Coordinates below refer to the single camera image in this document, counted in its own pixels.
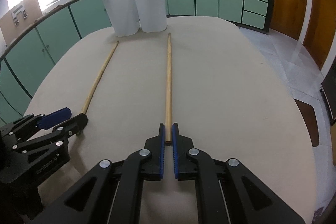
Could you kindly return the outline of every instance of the silver rivet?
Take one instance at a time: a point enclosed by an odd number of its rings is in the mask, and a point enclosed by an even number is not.
[[[141,156],[148,156],[149,153],[150,153],[150,151],[148,149],[141,149],[140,152],[139,152],[139,154]]]
[[[193,156],[198,155],[199,152],[200,152],[200,151],[199,151],[197,148],[191,148],[191,149],[189,149],[189,151],[188,151],[188,153],[189,153],[190,155],[193,155]]]
[[[102,161],[99,163],[99,166],[100,166],[101,168],[109,167],[109,166],[110,166],[110,161],[109,161],[109,160],[102,160]]]
[[[237,159],[229,159],[229,165],[236,167],[238,166],[239,161]]]

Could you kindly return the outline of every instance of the blue gripper pad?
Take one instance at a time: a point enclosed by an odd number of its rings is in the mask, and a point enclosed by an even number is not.
[[[179,178],[179,154],[177,152],[177,138],[176,135],[176,126],[177,124],[173,124],[171,128],[171,134],[172,134],[172,145],[173,145],[173,159],[174,159],[174,174],[175,178]]]
[[[58,111],[50,113],[49,115],[44,116],[37,122],[37,126],[39,127],[39,129],[47,130],[49,128],[58,125],[61,122],[70,119],[70,117],[71,117],[71,110],[65,107]]]
[[[164,125],[160,125],[162,130],[161,134],[161,154],[160,154],[160,179],[163,179],[163,169],[164,169],[164,160],[165,160],[165,139],[166,139],[166,129]]]

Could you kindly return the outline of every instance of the tile floor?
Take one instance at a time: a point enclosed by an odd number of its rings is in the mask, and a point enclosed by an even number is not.
[[[323,76],[297,40],[274,30],[268,35],[245,28],[240,31],[268,60],[290,95],[314,107],[320,137],[320,145],[313,147],[317,174],[315,208],[325,209],[336,192],[336,167],[332,162],[328,113],[320,93]]]

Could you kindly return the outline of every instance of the utensil holder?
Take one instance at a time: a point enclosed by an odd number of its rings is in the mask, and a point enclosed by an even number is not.
[[[167,28],[165,0],[135,0],[141,29],[160,32]]]
[[[139,28],[139,15],[134,0],[102,0],[118,37],[135,34]]]

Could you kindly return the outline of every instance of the table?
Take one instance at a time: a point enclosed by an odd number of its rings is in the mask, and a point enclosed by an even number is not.
[[[102,159],[120,161],[158,134],[165,120],[166,49],[172,36],[173,122],[214,159],[239,159],[306,223],[315,209],[315,164],[304,120],[264,57],[234,24],[174,17],[159,33],[87,35],[55,65],[26,113],[80,112],[105,58],[120,43],[96,89],[71,160],[40,187],[50,204]],[[177,181],[172,148],[161,182],[145,182],[140,223],[198,223],[194,183]]]

